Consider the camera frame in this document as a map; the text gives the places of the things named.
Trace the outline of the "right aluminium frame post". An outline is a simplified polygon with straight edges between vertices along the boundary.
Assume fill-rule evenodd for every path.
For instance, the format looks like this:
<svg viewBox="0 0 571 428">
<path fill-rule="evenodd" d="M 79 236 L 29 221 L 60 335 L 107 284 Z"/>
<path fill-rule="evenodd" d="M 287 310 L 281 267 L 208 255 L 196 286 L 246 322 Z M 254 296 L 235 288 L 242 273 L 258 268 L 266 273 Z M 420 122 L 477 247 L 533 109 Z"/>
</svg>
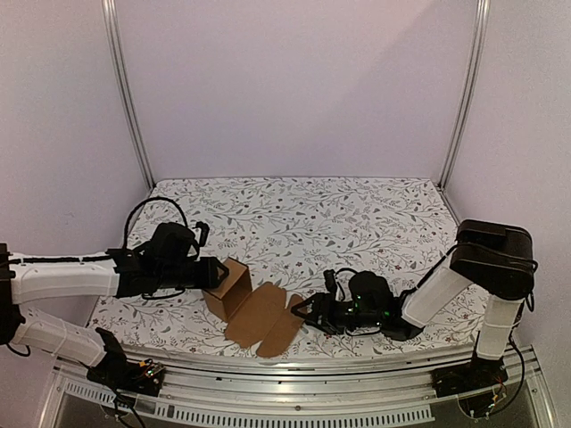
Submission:
<svg viewBox="0 0 571 428">
<path fill-rule="evenodd" d="M 490 8 L 490 0 L 478 0 L 476 2 L 476 17 L 468 56 L 467 71 L 464 78 L 461 97 L 459 99 L 459 108 L 452 127 L 451 140 L 437 183 L 437 187 L 442 193 L 446 192 L 450 184 L 466 125 L 468 123 L 470 108 L 476 91 L 478 73 L 484 54 Z"/>
</svg>

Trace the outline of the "aluminium frame post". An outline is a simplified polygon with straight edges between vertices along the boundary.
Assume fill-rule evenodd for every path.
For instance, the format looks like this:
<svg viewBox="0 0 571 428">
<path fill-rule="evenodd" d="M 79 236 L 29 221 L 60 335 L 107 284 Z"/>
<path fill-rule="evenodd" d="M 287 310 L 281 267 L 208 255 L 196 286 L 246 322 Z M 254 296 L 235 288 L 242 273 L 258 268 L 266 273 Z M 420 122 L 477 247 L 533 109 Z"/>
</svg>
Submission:
<svg viewBox="0 0 571 428">
<path fill-rule="evenodd" d="M 464 78 L 461 97 L 459 99 L 459 108 L 452 127 L 451 140 L 437 183 L 437 187 L 442 193 L 446 192 L 450 184 L 466 125 L 468 123 L 470 108 L 476 91 L 478 73 L 484 54 L 490 8 L 490 0 L 478 0 L 476 2 L 476 17 L 468 56 L 467 71 Z"/>
<path fill-rule="evenodd" d="M 128 132 L 133 145 L 137 164 L 140 169 L 145 186 L 152 190 L 155 186 L 151 162 L 145 147 L 144 138 L 137 117 L 137 110 L 128 81 L 128 69 L 123 52 L 120 36 L 119 17 L 115 1 L 103 0 L 103 22 L 110 49 L 112 67 L 117 81 L 121 105 L 124 110 Z"/>
</svg>

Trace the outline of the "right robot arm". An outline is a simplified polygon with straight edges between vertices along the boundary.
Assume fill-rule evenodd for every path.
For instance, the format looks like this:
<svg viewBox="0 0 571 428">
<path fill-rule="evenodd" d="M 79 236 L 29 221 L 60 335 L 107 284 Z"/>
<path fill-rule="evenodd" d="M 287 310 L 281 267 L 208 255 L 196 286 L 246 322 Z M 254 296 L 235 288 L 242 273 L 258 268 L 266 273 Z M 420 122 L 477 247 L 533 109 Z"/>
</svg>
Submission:
<svg viewBox="0 0 571 428">
<path fill-rule="evenodd" d="M 474 219 L 460 223 L 455 243 L 414 287 L 395 295 L 371 271 L 351 272 L 350 299 L 338 300 L 337 271 L 324 273 L 325 292 L 292 306 L 293 315 L 329 335 L 364 330 L 397 342 L 420 335 L 432 319 L 467 288 L 485 290 L 489 300 L 475 344 L 475 358 L 461 381 L 479 389 L 494 377 L 523 305 L 534 305 L 533 238 L 524 228 Z"/>
</svg>

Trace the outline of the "left aluminium frame post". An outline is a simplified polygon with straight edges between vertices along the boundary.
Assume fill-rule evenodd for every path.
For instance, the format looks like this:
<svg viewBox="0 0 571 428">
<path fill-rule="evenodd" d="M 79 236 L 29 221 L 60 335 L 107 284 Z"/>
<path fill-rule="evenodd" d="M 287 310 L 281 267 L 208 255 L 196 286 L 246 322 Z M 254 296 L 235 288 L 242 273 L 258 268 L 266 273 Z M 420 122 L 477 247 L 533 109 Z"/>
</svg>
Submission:
<svg viewBox="0 0 571 428">
<path fill-rule="evenodd" d="M 128 69 L 123 52 L 120 36 L 119 17 L 115 1 L 103 0 L 103 22 L 110 49 L 112 67 L 117 81 L 121 105 L 124 110 L 128 132 L 133 145 L 137 164 L 140 169 L 145 186 L 152 190 L 155 186 L 151 162 L 145 147 L 144 138 L 137 117 L 137 110 L 128 81 Z"/>
</svg>

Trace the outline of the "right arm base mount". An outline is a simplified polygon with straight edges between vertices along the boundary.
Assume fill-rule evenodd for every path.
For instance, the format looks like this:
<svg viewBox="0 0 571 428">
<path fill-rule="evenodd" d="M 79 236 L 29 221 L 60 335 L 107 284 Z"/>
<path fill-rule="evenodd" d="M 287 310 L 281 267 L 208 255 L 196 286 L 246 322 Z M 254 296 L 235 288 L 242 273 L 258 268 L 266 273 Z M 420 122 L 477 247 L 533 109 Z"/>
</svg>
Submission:
<svg viewBox="0 0 571 428">
<path fill-rule="evenodd" d="M 438 398 L 489 388 L 508 380 L 503 357 L 479 357 L 474 350 L 468 362 L 436 368 L 430 372 Z"/>
</svg>

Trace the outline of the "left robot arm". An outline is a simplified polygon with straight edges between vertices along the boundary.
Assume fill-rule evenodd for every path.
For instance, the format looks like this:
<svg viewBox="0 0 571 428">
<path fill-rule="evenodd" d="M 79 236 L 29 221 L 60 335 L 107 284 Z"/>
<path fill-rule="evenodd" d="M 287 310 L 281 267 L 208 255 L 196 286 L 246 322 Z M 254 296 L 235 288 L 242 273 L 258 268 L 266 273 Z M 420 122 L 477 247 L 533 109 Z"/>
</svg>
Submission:
<svg viewBox="0 0 571 428">
<path fill-rule="evenodd" d="M 130 249 L 123 245 L 87 256 L 26 257 L 1 247 L 1 343 L 38 348 L 96 368 L 114 387 L 132 380 L 132 367 L 115 336 L 90 330 L 21 305 L 73 296 L 141 296 L 159 290 L 175 296 L 191 290 L 213 290 L 228 277 L 215 257 L 202 257 L 209 228 L 169 222 L 159 224 L 150 240 Z"/>
</svg>

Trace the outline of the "brown cardboard box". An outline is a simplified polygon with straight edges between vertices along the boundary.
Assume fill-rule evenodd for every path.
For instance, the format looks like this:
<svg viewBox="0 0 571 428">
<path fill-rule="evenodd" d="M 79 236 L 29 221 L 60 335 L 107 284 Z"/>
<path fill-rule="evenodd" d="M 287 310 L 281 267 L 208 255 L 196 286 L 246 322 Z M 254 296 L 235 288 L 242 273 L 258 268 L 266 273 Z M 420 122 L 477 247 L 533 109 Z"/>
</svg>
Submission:
<svg viewBox="0 0 571 428">
<path fill-rule="evenodd" d="M 284 354 L 302 327 L 303 320 L 291 312 L 302 296 L 271 282 L 252 287 L 250 269 L 228 258 L 228 278 L 216 289 L 203 290 L 212 315 L 227 323 L 224 337 L 241 349 L 256 346 L 259 358 L 276 358 Z"/>
</svg>

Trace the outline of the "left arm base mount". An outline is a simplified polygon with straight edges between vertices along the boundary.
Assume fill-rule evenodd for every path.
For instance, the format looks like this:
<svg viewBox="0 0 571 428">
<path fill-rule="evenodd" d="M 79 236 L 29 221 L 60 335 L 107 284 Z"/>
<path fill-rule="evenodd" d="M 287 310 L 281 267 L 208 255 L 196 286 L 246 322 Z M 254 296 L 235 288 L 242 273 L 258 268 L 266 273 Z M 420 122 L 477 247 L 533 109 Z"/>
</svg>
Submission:
<svg viewBox="0 0 571 428">
<path fill-rule="evenodd" d="M 165 366 L 151 358 L 129 362 L 115 336 L 101 327 L 95 331 L 103 339 L 103 359 L 87 370 L 87 379 L 110 390 L 130 391 L 158 397 L 165 376 Z"/>
</svg>

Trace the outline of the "aluminium front rail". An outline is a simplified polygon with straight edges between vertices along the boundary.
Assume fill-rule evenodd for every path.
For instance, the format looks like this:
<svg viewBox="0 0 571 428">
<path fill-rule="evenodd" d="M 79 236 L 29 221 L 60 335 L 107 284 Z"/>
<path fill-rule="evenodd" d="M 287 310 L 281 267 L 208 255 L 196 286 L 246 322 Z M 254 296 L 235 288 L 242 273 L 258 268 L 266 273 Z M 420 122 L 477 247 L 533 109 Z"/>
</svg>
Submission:
<svg viewBox="0 0 571 428">
<path fill-rule="evenodd" d="M 470 399 L 487 389 L 440 397 L 437 368 L 465 363 L 468 346 L 368 358 L 257 359 L 150 350 L 166 375 L 157 397 L 135 398 L 135 414 L 58 359 L 42 427 L 555 427 L 532 347 L 509 350 L 496 409 L 477 417 Z"/>
</svg>

